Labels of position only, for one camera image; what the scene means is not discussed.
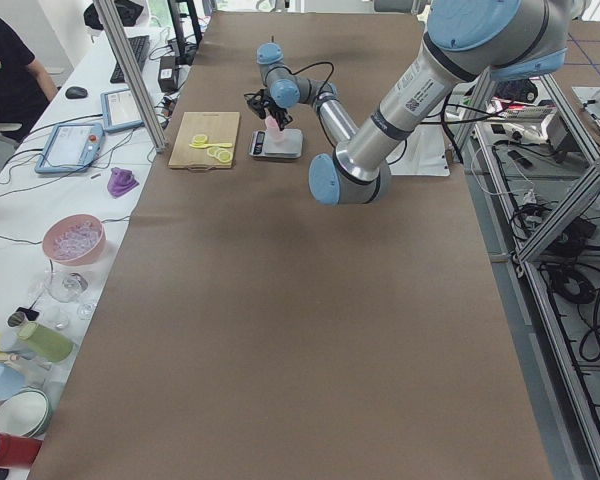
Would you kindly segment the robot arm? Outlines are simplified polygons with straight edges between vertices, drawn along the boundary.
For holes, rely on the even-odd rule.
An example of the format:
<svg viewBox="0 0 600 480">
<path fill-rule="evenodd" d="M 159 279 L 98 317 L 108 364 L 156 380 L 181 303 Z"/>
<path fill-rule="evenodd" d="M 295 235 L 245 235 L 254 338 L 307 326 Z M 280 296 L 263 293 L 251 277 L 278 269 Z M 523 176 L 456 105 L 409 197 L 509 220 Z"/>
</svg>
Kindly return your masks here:
<svg viewBox="0 0 600 480">
<path fill-rule="evenodd" d="M 565 61 L 568 28 L 582 1 L 434 1 L 417 58 L 377 109 L 332 155 L 309 168 L 313 197 L 365 204 L 390 185 L 388 156 L 454 87 L 489 72 L 496 82 L 536 77 Z"/>
<path fill-rule="evenodd" d="M 260 45 L 256 50 L 263 88 L 246 94 L 249 108 L 261 119 L 272 117 L 281 130 L 292 121 L 290 109 L 303 104 L 312 108 L 324 132 L 333 145 L 349 141 L 358 131 L 354 120 L 340 101 L 336 87 L 330 82 L 331 72 L 324 80 L 294 73 L 285 63 L 282 48 L 275 42 Z"/>
</svg>

